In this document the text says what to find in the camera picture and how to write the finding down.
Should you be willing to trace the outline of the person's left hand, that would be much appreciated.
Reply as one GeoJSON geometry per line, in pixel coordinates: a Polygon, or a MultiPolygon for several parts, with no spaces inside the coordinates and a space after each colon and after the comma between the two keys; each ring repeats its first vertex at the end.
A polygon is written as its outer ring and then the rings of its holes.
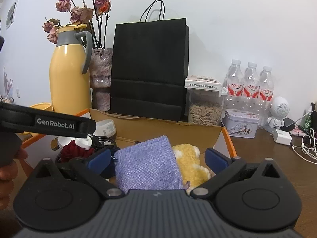
{"type": "Polygon", "coordinates": [[[8,165],[0,168],[0,210],[8,207],[10,202],[10,194],[14,189],[13,180],[18,175],[18,166],[14,160],[8,165]]]}

